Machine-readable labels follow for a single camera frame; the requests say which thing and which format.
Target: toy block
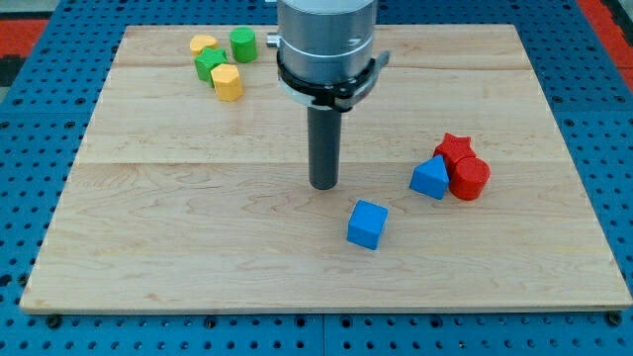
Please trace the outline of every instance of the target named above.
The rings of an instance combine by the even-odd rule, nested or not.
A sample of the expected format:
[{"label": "toy block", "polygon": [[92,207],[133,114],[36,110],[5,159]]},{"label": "toy block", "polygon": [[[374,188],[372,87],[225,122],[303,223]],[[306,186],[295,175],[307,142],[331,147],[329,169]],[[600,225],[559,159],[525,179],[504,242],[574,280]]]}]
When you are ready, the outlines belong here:
[{"label": "toy block", "polygon": [[196,57],[200,55],[203,48],[218,48],[218,40],[209,35],[196,35],[189,41],[189,50],[192,56]]},{"label": "toy block", "polygon": [[475,157],[475,151],[471,148],[470,137],[457,137],[450,133],[444,135],[444,140],[433,152],[433,156],[441,154],[444,157],[444,164],[448,172],[448,178],[453,178],[455,165],[464,157]]},{"label": "toy block", "polygon": [[228,35],[233,58],[240,63],[247,63],[257,58],[255,32],[247,27],[238,27]]},{"label": "toy block", "polygon": [[477,157],[466,157],[457,162],[448,188],[455,197],[472,201],[479,198],[490,177],[488,163]]},{"label": "toy block", "polygon": [[372,250],[377,249],[388,213],[387,208],[358,201],[347,225],[347,240]]},{"label": "toy block", "polygon": [[194,63],[196,64],[198,78],[209,82],[213,88],[214,82],[211,80],[211,71],[220,64],[228,63],[226,60],[226,51],[222,48],[202,48],[202,53],[194,59]]},{"label": "toy block", "polygon": [[409,188],[431,198],[443,199],[448,188],[448,173],[444,158],[436,155],[413,169]]},{"label": "toy block", "polygon": [[241,79],[235,65],[220,64],[211,71],[211,77],[220,100],[235,101],[242,96]]}]

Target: black cylindrical rod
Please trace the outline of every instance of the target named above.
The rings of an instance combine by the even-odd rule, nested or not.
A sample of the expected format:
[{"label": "black cylindrical rod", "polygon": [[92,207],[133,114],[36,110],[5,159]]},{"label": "black cylindrical rod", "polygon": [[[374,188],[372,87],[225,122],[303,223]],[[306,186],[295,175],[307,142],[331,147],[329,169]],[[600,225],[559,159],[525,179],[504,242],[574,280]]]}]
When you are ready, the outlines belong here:
[{"label": "black cylindrical rod", "polygon": [[338,181],[340,117],[333,110],[308,107],[310,184],[317,189],[330,189]]}]

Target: blue block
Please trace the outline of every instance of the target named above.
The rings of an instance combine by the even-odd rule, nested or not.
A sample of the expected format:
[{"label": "blue block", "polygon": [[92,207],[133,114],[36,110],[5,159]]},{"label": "blue block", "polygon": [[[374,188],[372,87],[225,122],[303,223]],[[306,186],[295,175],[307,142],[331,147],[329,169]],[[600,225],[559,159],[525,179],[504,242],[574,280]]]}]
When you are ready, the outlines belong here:
[{"label": "blue block", "polygon": [[387,208],[358,201],[347,225],[347,240],[369,249],[377,249],[388,213]]},{"label": "blue block", "polygon": [[423,162],[413,169],[409,188],[435,199],[443,199],[448,188],[448,173],[441,155]]}]

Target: wood grain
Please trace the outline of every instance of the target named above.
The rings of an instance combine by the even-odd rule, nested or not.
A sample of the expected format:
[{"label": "wood grain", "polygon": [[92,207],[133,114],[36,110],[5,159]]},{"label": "wood grain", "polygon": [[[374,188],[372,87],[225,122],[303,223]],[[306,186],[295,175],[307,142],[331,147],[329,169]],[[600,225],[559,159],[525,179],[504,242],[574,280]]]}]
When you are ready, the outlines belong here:
[{"label": "wood grain", "polygon": [[[272,28],[255,27],[259,38]],[[221,103],[189,39],[129,27],[22,297],[33,313],[543,312],[632,304],[512,26],[378,27],[393,60],[343,122],[340,183],[308,183],[305,109],[274,51]],[[445,132],[493,170],[483,196],[407,188]],[[354,204],[390,210],[380,249]]]}]

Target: blue pegboard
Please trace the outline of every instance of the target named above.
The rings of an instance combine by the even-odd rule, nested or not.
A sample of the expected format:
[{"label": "blue pegboard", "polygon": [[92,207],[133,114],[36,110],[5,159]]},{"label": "blue pegboard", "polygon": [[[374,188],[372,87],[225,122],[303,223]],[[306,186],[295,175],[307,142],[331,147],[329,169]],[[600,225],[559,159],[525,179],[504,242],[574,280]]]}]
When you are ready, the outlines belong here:
[{"label": "blue pegboard", "polygon": [[[630,354],[633,312],[35,316],[17,304],[126,25],[275,24],[259,0],[62,0],[0,106],[0,354]],[[633,281],[633,97],[573,1],[380,2],[382,24],[515,24]]]}]

